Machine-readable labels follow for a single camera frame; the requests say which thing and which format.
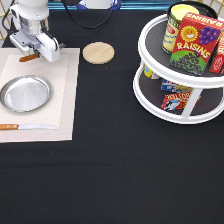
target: butter knife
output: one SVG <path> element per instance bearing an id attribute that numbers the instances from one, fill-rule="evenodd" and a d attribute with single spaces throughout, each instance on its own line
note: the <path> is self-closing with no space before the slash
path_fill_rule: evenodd
<path id="1" fill-rule="evenodd" d="M 53 125 L 36 124 L 0 124 L 0 130 L 57 129 Z"/>

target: white turntable organizer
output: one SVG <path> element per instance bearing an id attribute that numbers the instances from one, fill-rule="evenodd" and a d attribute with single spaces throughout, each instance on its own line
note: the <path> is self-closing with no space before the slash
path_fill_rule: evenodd
<path id="1" fill-rule="evenodd" d="M 165 14 L 150 21 L 142 30 L 138 42 L 141 64 L 134 78 L 134 93 L 146 110 L 164 120 L 179 124 L 197 124 L 211 120 L 224 110 L 224 76 L 209 72 L 209 65 L 200 77 L 171 67 L 171 56 L 162 50 L 166 25 Z M 162 78 L 194 88 L 183 110 L 161 109 L 164 96 L 170 93 L 161 90 L 161 78 L 152 80 L 144 75 L 145 65 Z M 194 107 L 200 94 L 201 99 Z"/>

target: black table surface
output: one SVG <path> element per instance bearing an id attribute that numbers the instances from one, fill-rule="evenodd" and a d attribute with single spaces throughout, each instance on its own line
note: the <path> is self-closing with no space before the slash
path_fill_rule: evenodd
<path id="1" fill-rule="evenodd" d="M 85 25 L 106 13 L 72 11 Z M 173 124 L 133 92 L 141 30 L 164 13 L 115 11 L 85 30 L 65 11 L 50 12 L 59 42 L 81 51 L 106 42 L 115 57 L 91 65 L 80 54 L 72 141 L 1 144 L 1 224 L 223 223 L 224 113 Z M 8 39 L 4 47 L 12 47 Z"/>

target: wooden coaster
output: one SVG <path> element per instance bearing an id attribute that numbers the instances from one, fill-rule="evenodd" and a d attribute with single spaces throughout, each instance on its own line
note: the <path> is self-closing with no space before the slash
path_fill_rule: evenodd
<path id="1" fill-rule="evenodd" d="M 92 64 L 105 64 L 114 57 L 112 46 L 102 42 L 87 45 L 83 49 L 83 57 Z"/>

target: beige placemat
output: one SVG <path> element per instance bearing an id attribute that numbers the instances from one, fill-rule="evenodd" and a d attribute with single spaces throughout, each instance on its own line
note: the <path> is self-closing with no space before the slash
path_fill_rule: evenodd
<path id="1" fill-rule="evenodd" d="M 63 49 L 55 63 L 37 59 L 20 63 L 21 53 L 14 48 L 0 49 L 0 87 L 21 75 L 41 75 L 51 83 L 53 94 L 43 107 L 28 113 L 13 113 L 0 105 L 0 123 L 50 124 L 57 130 L 1 131 L 0 142 L 72 140 L 79 49 Z"/>

